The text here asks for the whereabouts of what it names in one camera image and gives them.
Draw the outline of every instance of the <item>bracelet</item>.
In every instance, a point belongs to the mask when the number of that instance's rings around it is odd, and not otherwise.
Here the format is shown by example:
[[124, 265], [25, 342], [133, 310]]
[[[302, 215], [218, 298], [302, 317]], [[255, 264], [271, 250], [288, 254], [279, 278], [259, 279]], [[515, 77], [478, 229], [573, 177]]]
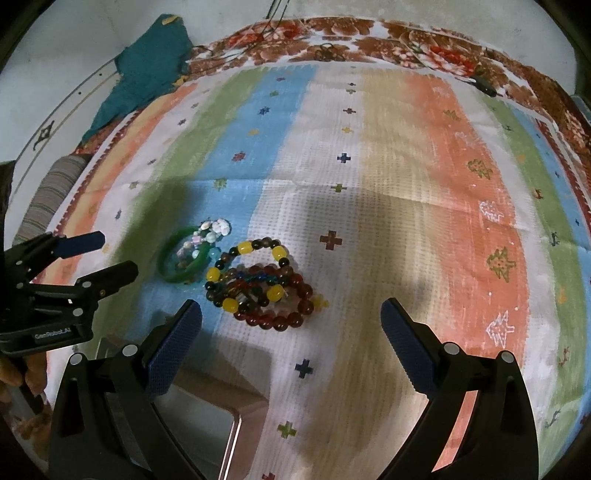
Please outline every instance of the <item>bracelet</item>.
[[[261, 248], [271, 248], [273, 258], [279, 263], [279, 269], [275, 265], [267, 265], [264, 268], [253, 265], [246, 271], [229, 268], [222, 272], [237, 256]], [[222, 253], [215, 266], [207, 271], [206, 278], [206, 298], [216, 307], [233, 313], [237, 320], [244, 320], [250, 326], [258, 325], [263, 330], [274, 328], [282, 332], [289, 326], [300, 327], [304, 323], [302, 315], [314, 312], [314, 304], [310, 301], [314, 294], [312, 287], [304, 283], [300, 274], [294, 272], [281, 242], [270, 237], [242, 242]], [[261, 283], [269, 285], [266, 292], [259, 285]], [[272, 310], [263, 312], [261, 307], [268, 306], [270, 302], [277, 302], [286, 295], [286, 287], [295, 289], [300, 298], [297, 312], [291, 312], [287, 317], [275, 315]]]
[[[206, 220], [200, 226], [189, 226], [170, 236], [158, 254], [157, 271], [164, 281], [169, 283], [193, 282], [200, 276], [210, 259], [219, 257], [221, 250], [215, 242], [230, 233], [230, 224], [220, 218], [214, 222]], [[174, 256], [174, 266], [168, 264]]]

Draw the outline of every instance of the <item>striped pillow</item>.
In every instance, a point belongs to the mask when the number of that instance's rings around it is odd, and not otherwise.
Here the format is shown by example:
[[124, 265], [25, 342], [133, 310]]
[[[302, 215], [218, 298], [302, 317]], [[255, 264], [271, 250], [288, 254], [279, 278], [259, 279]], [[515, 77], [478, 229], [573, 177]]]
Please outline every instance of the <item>striped pillow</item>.
[[47, 231], [47, 226], [56, 210], [70, 193], [90, 158], [91, 155], [87, 154], [67, 155], [52, 165], [29, 205], [25, 218], [14, 237], [13, 245]]

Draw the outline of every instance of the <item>beaded bracelet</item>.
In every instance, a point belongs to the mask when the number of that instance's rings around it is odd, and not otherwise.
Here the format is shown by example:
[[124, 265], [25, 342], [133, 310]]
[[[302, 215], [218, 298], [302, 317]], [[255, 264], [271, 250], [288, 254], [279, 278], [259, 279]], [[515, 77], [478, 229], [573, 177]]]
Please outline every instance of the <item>beaded bracelet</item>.
[[[273, 258], [279, 263], [279, 269], [274, 265], [264, 268], [253, 265], [247, 271], [238, 271], [230, 268], [222, 273], [238, 255], [246, 255], [261, 248], [271, 248]], [[263, 239], [246, 241], [232, 247], [227, 253], [222, 253], [215, 267], [210, 268], [206, 274], [207, 290], [206, 298], [216, 307], [221, 307], [227, 312], [233, 313], [237, 320], [245, 320], [250, 326], [260, 326], [263, 330], [274, 328], [284, 331], [289, 326], [300, 327], [304, 319], [302, 315], [310, 315], [314, 312], [314, 304], [310, 297], [314, 291], [300, 274], [294, 273], [293, 267], [287, 259], [287, 251], [279, 240]], [[267, 283], [269, 289], [263, 292], [259, 283]], [[291, 312], [287, 317], [275, 315], [267, 310], [263, 312], [260, 307], [266, 307], [271, 301], [281, 300], [285, 295], [284, 287], [292, 287], [300, 298], [297, 312]], [[256, 303], [248, 293], [256, 297]]]

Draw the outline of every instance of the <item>black cable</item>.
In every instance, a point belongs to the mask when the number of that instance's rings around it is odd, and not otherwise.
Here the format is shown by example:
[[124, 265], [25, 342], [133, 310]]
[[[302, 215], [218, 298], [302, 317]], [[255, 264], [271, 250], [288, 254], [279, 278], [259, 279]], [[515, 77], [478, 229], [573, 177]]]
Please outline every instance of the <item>black cable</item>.
[[[283, 20], [283, 17], [285, 15], [285, 11], [287, 10], [287, 7], [289, 6], [291, 0], [287, 0], [287, 2], [285, 3], [285, 6], [283, 7], [283, 12], [281, 13], [281, 16], [277, 22], [277, 25], [275, 27], [273, 27], [271, 29], [271, 31], [269, 32], [269, 34], [264, 37], [262, 40], [258, 40], [256, 42], [253, 42], [252, 45], [247, 46], [244, 50], [242, 50], [239, 53], [233, 54], [233, 55], [228, 55], [225, 57], [220, 57], [218, 59], [202, 59], [202, 60], [226, 60], [225, 62], [218, 64], [218, 65], [214, 65], [209, 67], [208, 69], [205, 70], [201, 70], [199, 71], [200, 74], [209, 72], [210, 70], [214, 70], [214, 69], [218, 69], [220, 67], [223, 67], [225, 64], [229, 63], [230, 61], [238, 58], [241, 55], [244, 55], [245, 53], [248, 53], [249, 51], [251, 51], [253, 48], [258, 47], [260, 44], [262, 44], [267, 38], [269, 38], [269, 36], [273, 35], [273, 33], [275, 33], [275, 30], [277, 29], [277, 27], [279, 27], [279, 24], [281, 23], [281, 21]], [[279, 6], [281, 5], [281, 2], [277, 3], [277, 6], [275, 7], [275, 10], [271, 16], [271, 18], [267, 21], [267, 24], [265, 25], [265, 27], [262, 29], [261, 32], [261, 36], [263, 36], [265, 34], [265, 31], [267, 30], [267, 28], [269, 27], [269, 25], [271, 25], [271, 22], [273, 21], [273, 18], [275, 17], [275, 14], [277, 13], [277, 10], [279, 10]]]

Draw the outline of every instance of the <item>bed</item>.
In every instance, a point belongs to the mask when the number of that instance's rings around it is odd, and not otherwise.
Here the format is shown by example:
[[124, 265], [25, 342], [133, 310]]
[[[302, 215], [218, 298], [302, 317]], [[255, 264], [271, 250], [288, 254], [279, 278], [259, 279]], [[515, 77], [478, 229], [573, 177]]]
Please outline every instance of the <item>bed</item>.
[[[382, 472], [426, 405], [379, 327], [381, 302], [396, 297], [442, 341], [515, 354], [542, 475], [591, 410], [589, 134], [553, 80], [459, 33], [262, 22], [196, 47], [173, 93], [77, 150], [92, 159], [48, 228], [100, 230], [106, 244], [38, 281], [138, 264], [77, 347], [89, 356], [103, 336], [140, 342], [197, 300], [190, 365], [269, 400], [253, 479]], [[158, 275], [172, 233], [217, 218], [232, 225], [222, 251], [263, 237], [287, 247], [314, 289], [301, 327], [250, 327], [205, 299], [203, 276]], [[71, 352], [48, 353], [50, 400]], [[313, 373], [302, 377], [304, 361]]]

